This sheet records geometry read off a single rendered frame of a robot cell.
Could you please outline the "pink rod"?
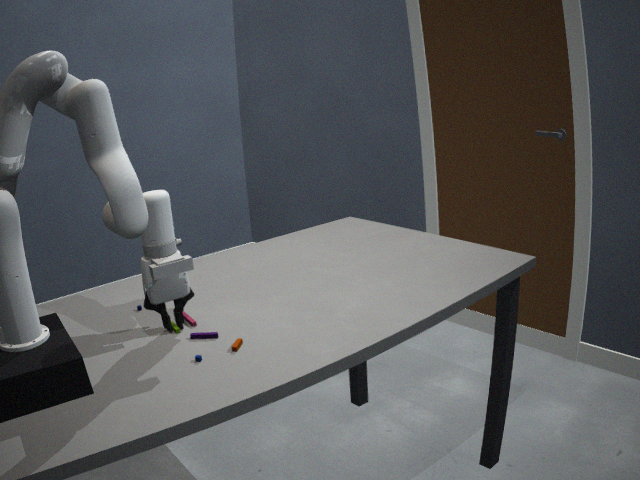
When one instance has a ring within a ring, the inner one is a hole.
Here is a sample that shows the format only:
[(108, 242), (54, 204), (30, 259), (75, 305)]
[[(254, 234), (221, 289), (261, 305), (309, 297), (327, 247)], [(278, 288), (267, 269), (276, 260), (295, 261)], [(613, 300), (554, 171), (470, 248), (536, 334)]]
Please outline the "pink rod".
[(191, 325), (197, 326), (196, 321), (183, 311), (183, 318)]

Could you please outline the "purple rod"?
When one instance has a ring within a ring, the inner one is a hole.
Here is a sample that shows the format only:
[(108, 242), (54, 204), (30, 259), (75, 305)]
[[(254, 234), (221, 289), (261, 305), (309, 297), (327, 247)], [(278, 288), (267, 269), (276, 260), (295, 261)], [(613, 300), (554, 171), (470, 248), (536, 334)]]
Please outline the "purple rod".
[(218, 338), (218, 332), (191, 333), (191, 339), (214, 339)]

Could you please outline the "orange rod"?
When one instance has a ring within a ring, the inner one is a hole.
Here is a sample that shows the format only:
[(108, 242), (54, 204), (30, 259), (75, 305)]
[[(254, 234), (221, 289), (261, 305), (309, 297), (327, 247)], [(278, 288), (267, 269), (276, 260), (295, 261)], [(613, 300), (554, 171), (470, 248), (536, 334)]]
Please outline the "orange rod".
[(232, 346), (232, 351), (237, 352), (242, 344), (243, 344), (243, 340), (241, 338), (237, 338), (237, 340)]

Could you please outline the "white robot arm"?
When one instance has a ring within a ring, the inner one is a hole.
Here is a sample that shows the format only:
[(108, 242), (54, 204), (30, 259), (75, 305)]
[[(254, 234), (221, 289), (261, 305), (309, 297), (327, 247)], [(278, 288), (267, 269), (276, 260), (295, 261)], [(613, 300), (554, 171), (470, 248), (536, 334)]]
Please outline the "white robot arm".
[(6, 352), (33, 349), (50, 336), (48, 327), (40, 324), (15, 201), (17, 173), (25, 162), (38, 101), (76, 121), (85, 159), (109, 201), (103, 222), (123, 238), (141, 236), (144, 256), (155, 263), (149, 265), (151, 278), (194, 270), (192, 257), (176, 252), (182, 240), (175, 238), (168, 192), (142, 193), (106, 84), (98, 79), (80, 82), (68, 73), (61, 53), (44, 51), (21, 62), (0, 92), (0, 349)]

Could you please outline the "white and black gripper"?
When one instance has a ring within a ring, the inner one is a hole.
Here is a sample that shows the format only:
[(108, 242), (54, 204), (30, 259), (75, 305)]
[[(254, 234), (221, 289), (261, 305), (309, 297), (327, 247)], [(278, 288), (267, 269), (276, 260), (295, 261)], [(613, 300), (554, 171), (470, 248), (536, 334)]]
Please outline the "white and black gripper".
[[(182, 312), (187, 301), (194, 297), (194, 293), (189, 286), (187, 273), (183, 272), (154, 280), (151, 278), (149, 269), (149, 265), (152, 264), (155, 263), (150, 258), (145, 256), (141, 258), (142, 282), (145, 295), (144, 307), (147, 310), (154, 310), (161, 314), (164, 328), (166, 329), (167, 327), (167, 330), (171, 333), (173, 329), (170, 316), (166, 311), (165, 302), (173, 300), (176, 325), (180, 329), (184, 329)], [(178, 302), (177, 304), (176, 301)]]

